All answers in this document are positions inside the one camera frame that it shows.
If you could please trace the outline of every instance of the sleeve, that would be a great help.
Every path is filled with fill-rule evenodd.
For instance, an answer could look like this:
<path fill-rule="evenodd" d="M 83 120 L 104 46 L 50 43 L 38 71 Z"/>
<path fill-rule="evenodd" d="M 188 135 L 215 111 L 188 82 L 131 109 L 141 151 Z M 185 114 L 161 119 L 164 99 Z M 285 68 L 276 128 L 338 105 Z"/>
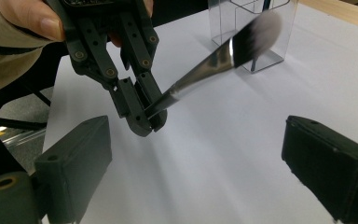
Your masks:
<path fill-rule="evenodd" d="M 0 14 L 0 89 L 28 71 L 49 43 L 24 33 Z"/>

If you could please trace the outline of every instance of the black 3d-printed part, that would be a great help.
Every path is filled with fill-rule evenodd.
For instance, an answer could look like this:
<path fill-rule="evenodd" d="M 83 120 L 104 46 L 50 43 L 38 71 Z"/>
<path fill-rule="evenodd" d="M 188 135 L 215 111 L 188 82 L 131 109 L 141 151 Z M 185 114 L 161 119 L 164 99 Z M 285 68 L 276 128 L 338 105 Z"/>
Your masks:
<path fill-rule="evenodd" d="M 159 130 L 165 124 L 166 111 L 151 120 L 142 119 L 145 117 L 145 103 L 153 102 L 161 95 L 151 73 L 159 40 L 144 1 L 46 1 L 62 19 L 65 43 L 74 70 L 101 83 L 110 92 L 118 114 L 126 118 L 133 132 L 146 136 L 152 130 Z M 117 69 L 106 51 L 108 33 L 120 36 L 121 60 L 127 69 L 132 68 L 136 79 L 147 73 L 147 78 L 153 80 L 133 85 L 129 78 L 118 79 Z M 130 88 L 133 90 L 120 88 L 124 80 L 132 84 Z"/>
<path fill-rule="evenodd" d="M 282 158 L 335 220 L 358 223 L 358 144 L 321 123 L 290 116 Z"/>
<path fill-rule="evenodd" d="M 36 159 L 37 180 L 51 193 L 51 223 L 80 222 L 111 160 L 106 116 L 79 124 Z"/>
<path fill-rule="evenodd" d="M 0 223 L 39 223 L 33 186 L 27 173 L 0 175 Z"/>

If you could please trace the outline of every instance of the metal ferrule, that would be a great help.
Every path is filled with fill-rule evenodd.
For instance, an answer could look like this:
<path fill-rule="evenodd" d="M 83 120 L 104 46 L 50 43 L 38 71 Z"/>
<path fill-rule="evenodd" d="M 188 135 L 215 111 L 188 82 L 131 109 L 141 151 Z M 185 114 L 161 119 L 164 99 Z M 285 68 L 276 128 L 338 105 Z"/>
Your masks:
<path fill-rule="evenodd" d="M 174 99 L 180 100 L 189 92 L 196 89 L 206 79 L 209 79 L 209 77 L 213 77 L 233 67 L 232 38 L 230 38 L 184 77 L 175 82 L 167 92 Z"/>

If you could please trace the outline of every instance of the brush bristles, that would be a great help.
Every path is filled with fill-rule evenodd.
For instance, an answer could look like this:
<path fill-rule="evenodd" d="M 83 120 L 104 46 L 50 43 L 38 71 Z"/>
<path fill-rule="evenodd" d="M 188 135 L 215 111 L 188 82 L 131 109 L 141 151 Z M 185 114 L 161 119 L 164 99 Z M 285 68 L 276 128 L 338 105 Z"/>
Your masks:
<path fill-rule="evenodd" d="M 234 67 L 251 61 L 271 48 L 281 32 L 281 18 L 265 11 L 232 37 Z"/>

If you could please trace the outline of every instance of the wooden edge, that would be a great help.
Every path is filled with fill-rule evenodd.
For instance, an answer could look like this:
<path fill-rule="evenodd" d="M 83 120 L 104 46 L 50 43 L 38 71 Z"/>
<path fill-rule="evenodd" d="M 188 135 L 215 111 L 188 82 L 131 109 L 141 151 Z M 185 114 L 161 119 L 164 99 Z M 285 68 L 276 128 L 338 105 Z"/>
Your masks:
<path fill-rule="evenodd" d="M 358 6 L 339 0 L 299 0 L 299 3 L 358 25 Z"/>

